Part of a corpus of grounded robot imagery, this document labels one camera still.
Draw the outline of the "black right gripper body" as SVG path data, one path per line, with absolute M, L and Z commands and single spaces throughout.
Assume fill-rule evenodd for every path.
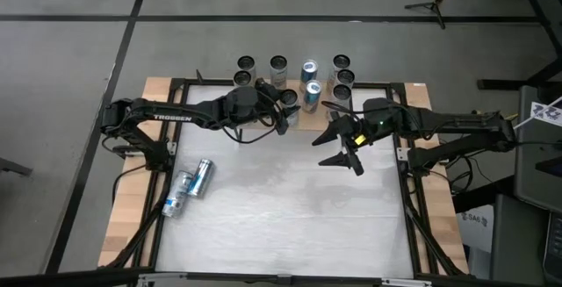
M 411 136 L 411 123 L 408 109 L 402 104 L 386 98 L 370 98 L 364 102 L 361 111 L 352 111 L 357 122 L 352 134 L 352 146 L 372 145 L 389 135 L 397 134 L 401 138 Z

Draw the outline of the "black tripod stand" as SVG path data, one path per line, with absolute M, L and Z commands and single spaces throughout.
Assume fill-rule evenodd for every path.
M 418 3 L 418 4 L 406 4 L 404 8 L 406 10 L 414 10 L 414 9 L 425 9 L 436 16 L 437 23 L 439 24 L 440 28 L 444 30 L 446 25 L 443 20 L 443 15 L 440 11 L 440 4 L 443 0 L 432 0 L 431 2 L 425 3 Z

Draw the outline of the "small silver can blue text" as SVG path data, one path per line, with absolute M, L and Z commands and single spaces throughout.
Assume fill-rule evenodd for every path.
M 303 111 L 315 113 L 320 102 L 322 85 L 317 80 L 310 80 L 304 86 Z

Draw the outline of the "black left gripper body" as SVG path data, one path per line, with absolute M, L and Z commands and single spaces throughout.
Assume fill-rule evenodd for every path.
M 259 122 L 273 127 L 274 102 L 254 87 L 236 88 L 226 95 L 223 126 L 234 129 L 247 123 Z

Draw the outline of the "black aluminium table frame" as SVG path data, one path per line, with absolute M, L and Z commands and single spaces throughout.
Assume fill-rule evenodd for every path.
M 411 94 L 417 96 L 418 103 L 423 103 L 429 106 L 429 94 L 427 93 L 426 85 L 423 83 L 419 86 L 418 90 L 414 88 L 413 83 L 404 83 L 405 94 Z M 202 79 L 200 82 L 196 78 L 186 79 L 186 78 L 169 78 L 169 77 L 148 77 L 145 81 L 144 90 L 141 97 L 147 100 L 156 100 L 158 102 L 167 103 L 171 100 L 173 103 L 178 103 L 181 98 L 187 98 L 188 89 L 192 85 L 201 86 L 222 86 L 227 87 L 227 90 L 231 90 L 234 87 L 233 81 L 228 79 Z M 140 125 L 140 129 L 148 135 L 149 138 L 158 138 L 160 140 L 170 139 L 173 141 L 179 140 L 181 134 L 180 125 L 158 125 L 156 123 L 149 122 L 146 125 Z M 123 172 L 132 169 L 134 165 L 140 165 L 142 159 L 138 158 L 127 158 L 123 166 Z M 104 244 L 102 246 L 102 251 L 100 252 L 99 259 L 97 261 L 98 267 L 105 267 L 110 262 L 119 256 L 121 250 L 126 247 L 133 239 L 133 230 L 138 230 L 141 227 L 141 223 L 148 219 L 147 215 L 150 213 L 149 209 L 154 208 L 156 200 L 161 195 L 164 189 L 164 184 L 168 182 L 173 176 L 170 172 L 160 172 L 160 171 L 149 171 L 146 169 L 138 169 L 128 174 L 123 175 L 120 181 L 124 182 L 123 187 L 116 186 L 116 198 L 117 198 L 117 208 L 113 207 L 111 216 L 109 219 L 108 227 L 104 237 Z M 420 186 L 417 195 L 414 193 L 409 194 L 413 200 L 414 206 L 418 204 L 418 199 L 421 202 L 425 201 L 422 199 L 422 195 L 429 193 L 430 195 L 441 196 L 439 200 L 444 201 L 444 195 L 437 194 L 437 190 L 422 190 Z M 428 212 L 427 208 L 422 208 L 424 215 L 423 222 L 429 225 L 432 221 L 444 222 L 441 219 L 452 224 L 452 217 L 438 217 L 435 212 Z M 160 244 L 160 237 L 156 238 L 162 232 L 163 219 L 161 213 L 158 212 L 157 219 L 148 228 L 147 234 L 140 240 L 140 245 L 136 247 L 129 259 L 125 262 L 124 267 L 148 267 L 152 264 L 149 259 L 150 257 L 156 257 L 156 250 Z M 428 274 L 430 271 L 437 271 L 440 275 L 444 274 L 444 269 L 441 265 L 437 265 L 435 257 L 429 255 L 429 248 L 426 248 L 426 244 L 422 243 L 422 235 L 419 230 L 414 229 L 414 223 L 408 219 L 408 217 L 402 217 L 405 220 L 407 235 L 412 237 L 412 244 L 408 242 L 407 247 L 413 250 L 415 256 L 414 261 L 419 261 L 419 270 L 423 274 Z M 468 271 L 468 265 L 466 261 L 462 261 L 462 255 L 460 255 L 460 249 L 462 249 L 462 244 L 460 243 L 460 234 L 458 226 L 452 226 L 452 233 L 457 237 L 453 240 L 453 243 L 443 243 L 444 249 L 449 249 L 451 252 L 451 259 L 453 263 L 460 268 L 460 270 Z

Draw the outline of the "black keypad device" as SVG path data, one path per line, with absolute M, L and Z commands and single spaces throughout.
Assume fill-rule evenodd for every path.
M 562 285 L 562 214 L 550 214 L 543 269 L 547 281 Z

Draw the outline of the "dark grey box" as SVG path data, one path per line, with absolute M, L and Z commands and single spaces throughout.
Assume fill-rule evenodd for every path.
M 544 242 L 549 213 L 516 198 L 498 195 L 490 277 L 494 281 L 539 286 L 545 283 Z

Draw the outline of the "white table cover sheet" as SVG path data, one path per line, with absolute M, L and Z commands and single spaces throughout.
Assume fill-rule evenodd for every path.
M 313 146 L 317 131 L 254 144 L 192 124 L 181 129 L 176 167 L 215 164 L 201 198 L 164 222 L 160 271 L 295 276 L 413 275 L 391 138 L 359 149 L 364 173 L 319 162 L 341 144 Z

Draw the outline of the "tall silver blue can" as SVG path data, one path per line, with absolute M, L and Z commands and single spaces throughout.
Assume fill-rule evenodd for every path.
M 202 159 L 193 174 L 190 185 L 187 190 L 187 195 L 190 197 L 203 197 L 205 194 L 206 186 L 213 177 L 215 164 L 209 159 Z

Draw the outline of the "black screen device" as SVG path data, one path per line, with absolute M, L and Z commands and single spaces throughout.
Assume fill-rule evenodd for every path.
M 538 162 L 535 168 L 552 176 L 562 178 L 562 155 L 547 161 Z

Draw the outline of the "Celsius can orange print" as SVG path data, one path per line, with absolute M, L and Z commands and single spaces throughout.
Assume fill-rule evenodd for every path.
M 256 74 L 256 62 L 255 62 L 254 58 L 249 56 L 249 55 L 241 56 L 237 60 L 236 65 L 237 65 L 238 69 L 247 71 L 251 75 Z
M 246 70 L 239 70 L 233 76 L 233 83 L 236 88 L 251 86 L 252 75 Z

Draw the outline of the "grey furniture foot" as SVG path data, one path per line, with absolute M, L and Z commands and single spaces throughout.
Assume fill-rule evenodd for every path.
M 29 176 L 32 173 L 31 168 L 20 165 L 14 161 L 6 160 L 2 157 L 0 157 L 0 171 L 12 172 L 20 176 Z

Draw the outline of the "Celsius can red print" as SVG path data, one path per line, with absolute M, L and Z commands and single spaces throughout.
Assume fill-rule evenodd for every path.
M 332 59 L 332 68 L 330 70 L 330 73 L 328 74 L 327 80 L 327 89 L 329 91 L 331 91 L 336 86 L 336 84 L 339 83 L 339 81 L 337 80 L 338 73 L 342 69 L 347 69 L 349 66 L 350 58 L 345 54 L 337 54 Z
M 326 112 L 327 120 L 333 119 L 333 112 L 336 112 L 339 116 L 342 116 L 347 111 L 349 111 L 351 94 L 351 89 L 345 85 L 336 85 L 331 91 L 329 91 Z
M 355 82 L 355 74 L 349 69 L 341 69 L 335 76 L 335 85 L 345 85 L 352 89 Z

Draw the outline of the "white tag blue print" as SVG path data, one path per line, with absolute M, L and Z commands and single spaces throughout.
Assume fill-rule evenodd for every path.
M 530 106 L 530 116 L 533 119 L 562 127 L 562 105 L 549 106 L 547 104 L 532 102 Z

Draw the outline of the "grey equipment cabinet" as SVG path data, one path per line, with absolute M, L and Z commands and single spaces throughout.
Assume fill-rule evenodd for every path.
M 542 161 L 562 156 L 562 126 L 533 119 L 515 130 L 522 143 L 515 149 L 515 194 L 527 203 L 562 213 L 562 177 L 536 169 Z

